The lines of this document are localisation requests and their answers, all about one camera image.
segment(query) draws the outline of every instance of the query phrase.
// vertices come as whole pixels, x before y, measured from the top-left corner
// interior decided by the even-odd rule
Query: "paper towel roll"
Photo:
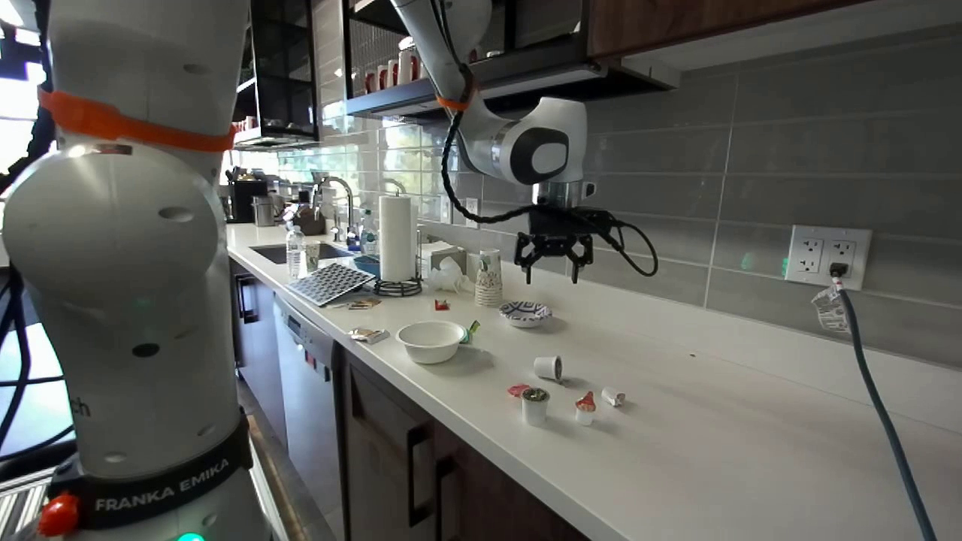
[[[380,197],[381,280],[410,282],[416,276],[416,206],[411,197]]]

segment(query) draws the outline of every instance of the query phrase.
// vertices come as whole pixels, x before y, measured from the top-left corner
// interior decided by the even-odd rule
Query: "wall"
[[[687,73],[671,94],[590,103],[590,121],[591,203],[643,224],[660,253],[643,280],[598,250],[590,280],[817,335],[817,289],[779,280],[790,224],[872,229],[867,344],[962,367],[962,26]],[[385,144],[392,130],[410,146]],[[444,221],[444,125],[392,130],[357,122],[357,158],[392,174],[425,155],[417,197]],[[474,174],[459,192],[487,214],[530,197]],[[510,250],[510,229],[429,232]]]

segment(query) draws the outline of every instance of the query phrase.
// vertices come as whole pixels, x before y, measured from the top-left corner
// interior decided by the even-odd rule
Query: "electrical outlet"
[[[810,229],[792,224],[790,246],[784,259],[784,280],[830,286],[830,266],[849,265],[841,276],[845,289],[864,289],[870,262],[870,229]]]

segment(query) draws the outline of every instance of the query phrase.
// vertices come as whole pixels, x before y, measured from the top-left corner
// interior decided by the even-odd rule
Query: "faucet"
[[[410,188],[402,182],[397,182],[393,178],[385,178],[385,186],[393,186],[399,194],[410,194]]]
[[[344,179],[344,178],[324,174],[324,170],[311,170],[311,179],[318,186],[324,186],[324,182],[341,182],[344,186],[347,197],[350,197],[350,229],[347,232],[355,232],[355,188],[353,188],[353,182]]]

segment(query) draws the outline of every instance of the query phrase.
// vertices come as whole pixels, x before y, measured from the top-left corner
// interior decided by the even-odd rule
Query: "kitchen counter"
[[[717,315],[607,286],[506,266],[506,296],[553,307],[553,330],[515,330],[468,295],[314,310],[250,246],[279,229],[227,224],[227,253],[341,340],[370,371],[435,414],[489,463],[590,539],[920,539],[889,447],[861,389],[849,344]],[[397,330],[417,318],[481,322],[474,349],[417,367],[397,340],[357,345],[353,328]],[[567,384],[531,378],[531,358],[562,355]],[[870,351],[940,539],[962,539],[962,372]],[[551,420],[530,426],[507,384],[551,391]],[[575,399],[614,384],[598,420]]]

